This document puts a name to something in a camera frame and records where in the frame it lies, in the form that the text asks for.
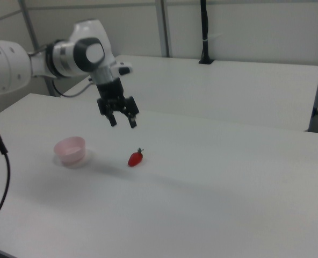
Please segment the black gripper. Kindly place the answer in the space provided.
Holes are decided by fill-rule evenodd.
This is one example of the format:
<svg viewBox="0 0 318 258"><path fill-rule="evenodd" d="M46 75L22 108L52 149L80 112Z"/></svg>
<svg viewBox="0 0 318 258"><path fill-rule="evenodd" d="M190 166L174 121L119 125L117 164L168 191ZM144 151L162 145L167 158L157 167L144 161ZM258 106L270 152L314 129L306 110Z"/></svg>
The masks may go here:
<svg viewBox="0 0 318 258"><path fill-rule="evenodd" d="M100 113L107 117L112 127L117 125L114 111L126 115L131 128L137 126L136 115L139 109L132 96L128 98L124 96L124 89L119 78L107 84L99 84L97 89L100 94L100 98L97 99Z"/></svg>

